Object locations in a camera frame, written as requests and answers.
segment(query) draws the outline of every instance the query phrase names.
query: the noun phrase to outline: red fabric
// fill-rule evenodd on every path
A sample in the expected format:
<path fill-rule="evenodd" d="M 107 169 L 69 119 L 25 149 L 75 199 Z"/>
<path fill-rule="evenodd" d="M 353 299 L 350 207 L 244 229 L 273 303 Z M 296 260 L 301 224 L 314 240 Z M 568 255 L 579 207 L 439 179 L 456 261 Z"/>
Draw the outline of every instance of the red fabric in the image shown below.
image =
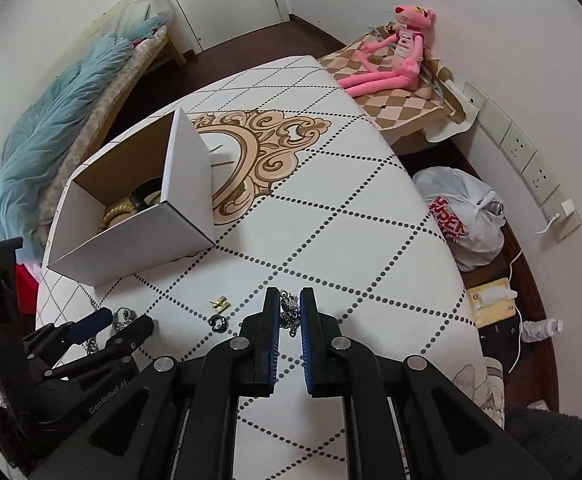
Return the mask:
<path fill-rule="evenodd" d="M 34 314 L 37 309 L 37 289 L 40 284 L 21 264 L 15 266 L 15 281 L 18 290 L 20 314 Z"/>

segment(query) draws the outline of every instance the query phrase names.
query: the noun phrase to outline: plastic bottle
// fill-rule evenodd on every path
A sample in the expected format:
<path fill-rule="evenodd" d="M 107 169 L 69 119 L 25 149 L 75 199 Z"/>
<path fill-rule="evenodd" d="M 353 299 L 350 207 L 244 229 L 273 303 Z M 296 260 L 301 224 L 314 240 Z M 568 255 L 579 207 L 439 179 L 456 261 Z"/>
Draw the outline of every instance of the plastic bottle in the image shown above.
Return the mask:
<path fill-rule="evenodd" d="M 535 343 L 543 339 L 553 337 L 562 332 L 564 324 L 561 319 L 543 319 L 541 321 L 525 321 L 522 323 L 522 341 Z"/>

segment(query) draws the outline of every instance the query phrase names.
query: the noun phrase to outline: brown ornate scroll pattern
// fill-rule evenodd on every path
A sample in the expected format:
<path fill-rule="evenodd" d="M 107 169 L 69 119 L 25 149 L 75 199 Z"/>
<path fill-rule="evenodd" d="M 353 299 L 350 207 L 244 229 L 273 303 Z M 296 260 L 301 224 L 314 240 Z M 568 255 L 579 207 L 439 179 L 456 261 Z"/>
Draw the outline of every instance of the brown ornate scroll pattern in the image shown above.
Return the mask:
<path fill-rule="evenodd" d="M 202 115 L 194 125 L 200 134 L 222 133 L 240 144 L 240 160 L 226 183 L 213 195 L 215 223 L 240 218 L 274 182 L 297 168 L 296 153 L 312 146 L 331 122 L 306 116 L 286 118 L 281 110 L 237 110 L 222 115 Z"/>

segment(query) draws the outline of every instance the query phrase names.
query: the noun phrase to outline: white box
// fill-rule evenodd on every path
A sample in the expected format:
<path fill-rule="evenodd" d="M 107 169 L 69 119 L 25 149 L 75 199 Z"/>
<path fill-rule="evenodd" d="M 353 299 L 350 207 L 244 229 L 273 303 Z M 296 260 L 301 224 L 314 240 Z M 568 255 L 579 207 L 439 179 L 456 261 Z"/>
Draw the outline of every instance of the white box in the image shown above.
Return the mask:
<path fill-rule="evenodd" d="M 160 202 L 98 234 L 108 206 L 162 176 Z M 102 153 L 68 183 L 48 268 L 98 286 L 211 247 L 211 157 L 181 108 Z"/>

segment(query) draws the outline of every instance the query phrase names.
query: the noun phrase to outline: white cable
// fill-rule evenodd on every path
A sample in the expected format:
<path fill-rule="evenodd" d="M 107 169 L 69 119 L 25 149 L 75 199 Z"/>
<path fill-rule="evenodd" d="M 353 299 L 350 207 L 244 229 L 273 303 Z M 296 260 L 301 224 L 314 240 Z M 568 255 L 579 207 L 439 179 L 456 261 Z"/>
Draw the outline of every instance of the white cable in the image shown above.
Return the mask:
<path fill-rule="evenodd" d="M 544 229 L 536 232 L 535 234 L 536 235 L 543 235 L 546 231 L 549 230 L 549 227 L 551 227 L 553 222 L 555 222 L 558 218 L 560 218 L 560 213 L 555 213 L 555 215 L 553 215 L 552 218 L 549 220 L 549 224 Z"/>
<path fill-rule="evenodd" d="M 522 256 L 522 249 L 520 249 L 520 252 L 517 253 L 517 256 L 513 258 L 511 262 L 508 264 L 508 286 L 511 286 L 511 278 L 513 277 L 513 264 L 520 256 Z M 520 311 L 517 309 L 515 301 L 513 302 L 513 306 L 516 310 L 517 315 L 520 317 L 520 327 L 517 330 L 517 357 L 516 361 L 513 363 L 513 366 L 511 366 L 508 371 L 509 374 L 513 371 L 513 368 L 516 367 L 517 362 L 520 360 L 520 353 L 522 352 L 522 314 L 520 314 Z"/>

